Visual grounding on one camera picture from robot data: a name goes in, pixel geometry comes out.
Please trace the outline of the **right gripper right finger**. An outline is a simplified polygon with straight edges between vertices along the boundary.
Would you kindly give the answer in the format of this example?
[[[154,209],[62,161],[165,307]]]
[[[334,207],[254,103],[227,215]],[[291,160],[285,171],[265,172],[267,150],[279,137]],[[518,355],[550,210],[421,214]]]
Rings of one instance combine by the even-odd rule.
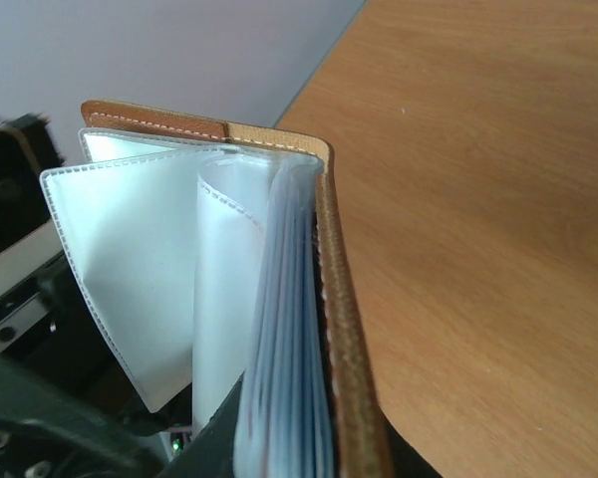
[[[384,416],[390,455],[396,478],[443,478]]]

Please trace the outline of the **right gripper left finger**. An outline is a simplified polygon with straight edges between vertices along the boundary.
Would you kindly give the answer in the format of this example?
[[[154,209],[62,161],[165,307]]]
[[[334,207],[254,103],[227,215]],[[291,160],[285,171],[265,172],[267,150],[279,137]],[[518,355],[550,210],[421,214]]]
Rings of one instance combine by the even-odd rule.
[[[210,421],[157,477],[234,477],[234,436],[242,382],[243,378],[240,377]]]

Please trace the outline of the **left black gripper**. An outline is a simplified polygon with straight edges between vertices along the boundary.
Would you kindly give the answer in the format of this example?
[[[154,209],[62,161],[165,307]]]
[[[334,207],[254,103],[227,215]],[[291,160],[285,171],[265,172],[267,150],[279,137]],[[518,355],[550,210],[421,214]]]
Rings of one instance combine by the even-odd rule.
[[[153,477],[187,444],[190,390],[150,412],[64,255],[0,295],[0,477]]]

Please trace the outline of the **brown leather card holder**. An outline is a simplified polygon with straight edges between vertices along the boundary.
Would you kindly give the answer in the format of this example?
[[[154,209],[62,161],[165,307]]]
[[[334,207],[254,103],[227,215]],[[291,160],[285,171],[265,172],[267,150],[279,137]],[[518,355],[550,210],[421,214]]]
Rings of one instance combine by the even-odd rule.
[[[390,477],[333,147],[277,128],[82,104],[86,161],[42,173],[65,255],[147,409],[194,437],[242,377],[235,477]]]

